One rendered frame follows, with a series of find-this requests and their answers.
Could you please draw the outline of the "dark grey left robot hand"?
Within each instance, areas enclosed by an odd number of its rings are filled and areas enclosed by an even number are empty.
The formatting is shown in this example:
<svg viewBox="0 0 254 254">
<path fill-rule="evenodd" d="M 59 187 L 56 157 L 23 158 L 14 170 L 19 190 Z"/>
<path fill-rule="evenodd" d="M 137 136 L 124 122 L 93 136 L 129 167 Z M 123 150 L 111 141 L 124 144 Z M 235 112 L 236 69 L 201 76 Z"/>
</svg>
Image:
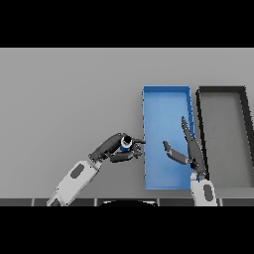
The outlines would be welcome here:
<svg viewBox="0 0 254 254">
<path fill-rule="evenodd" d="M 140 144 L 145 144 L 144 140 L 132 138 L 132 146 L 129 152 L 121 152 L 121 139 L 129 136 L 126 133 L 117 133 L 102 142 L 94 152 L 88 155 L 88 158 L 93 162 L 102 162 L 107 158 L 111 163 L 130 161 L 132 158 L 138 158 L 142 155 Z"/>
</svg>

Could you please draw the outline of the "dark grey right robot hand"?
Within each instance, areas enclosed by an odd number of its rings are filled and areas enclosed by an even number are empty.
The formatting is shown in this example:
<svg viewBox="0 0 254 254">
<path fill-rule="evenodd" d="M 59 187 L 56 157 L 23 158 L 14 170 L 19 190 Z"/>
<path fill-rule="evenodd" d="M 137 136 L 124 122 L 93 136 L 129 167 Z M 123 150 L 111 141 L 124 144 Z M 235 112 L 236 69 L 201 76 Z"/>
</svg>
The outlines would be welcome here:
<svg viewBox="0 0 254 254">
<path fill-rule="evenodd" d="M 167 156 L 182 165 L 190 164 L 190 167 L 196 172 L 199 179 L 206 179 L 208 177 L 208 172 L 204 163 L 201 147 L 191 133 L 185 117 L 182 117 L 182 128 L 188 145 L 188 154 L 185 156 L 184 154 L 174 150 L 167 141 L 164 141 L 163 145 L 165 151 L 167 152 Z"/>
</svg>

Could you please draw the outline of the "blue pipe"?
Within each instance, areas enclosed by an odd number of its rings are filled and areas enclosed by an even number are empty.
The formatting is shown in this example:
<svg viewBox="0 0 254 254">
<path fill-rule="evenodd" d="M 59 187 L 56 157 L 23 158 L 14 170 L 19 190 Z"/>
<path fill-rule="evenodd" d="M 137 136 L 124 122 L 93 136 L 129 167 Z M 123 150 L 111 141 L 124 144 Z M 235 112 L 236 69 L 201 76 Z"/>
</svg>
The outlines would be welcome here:
<svg viewBox="0 0 254 254">
<path fill-rule="evenodd" d="M 129 152 L 132 146 L 132 138 L 130 136 L 125 136 L 121 139 L 120 151 Z"/>
</svg>

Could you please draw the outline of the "blue bin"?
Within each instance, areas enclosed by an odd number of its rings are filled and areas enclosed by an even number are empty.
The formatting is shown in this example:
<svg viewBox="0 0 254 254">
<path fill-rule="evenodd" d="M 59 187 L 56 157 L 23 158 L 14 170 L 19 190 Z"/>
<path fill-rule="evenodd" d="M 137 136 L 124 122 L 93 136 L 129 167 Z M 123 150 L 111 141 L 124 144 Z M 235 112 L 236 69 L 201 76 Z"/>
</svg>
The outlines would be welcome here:
<svg viewBox="0 0 254 254">
<path fill-rule="evenodd" d="M 194 134 L 191 88 L 188 85 L 144 85 L 143 95 L 143 139 L 145 157 L 145 189 L 189 190 L 191 188 L 191 166 L 181 165 L 167 156 L 164 141 L 184 154 L 188 145 L 182 128 L 182 117 Z"/>
</svg>

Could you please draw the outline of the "dark grey bin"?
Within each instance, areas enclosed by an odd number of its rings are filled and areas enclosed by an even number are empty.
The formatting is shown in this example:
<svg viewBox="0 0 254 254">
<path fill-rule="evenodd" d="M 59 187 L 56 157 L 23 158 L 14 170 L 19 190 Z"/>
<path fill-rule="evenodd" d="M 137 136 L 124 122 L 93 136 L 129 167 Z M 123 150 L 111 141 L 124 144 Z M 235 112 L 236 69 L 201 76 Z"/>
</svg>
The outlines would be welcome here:
<svg viewBox="0 0 254 254">
<path fill-rule="evenodd" d="M 200 140 L 216 188 L 254 188 L 254 129 L 245 86 L 200 86 Z"/>
</svg>

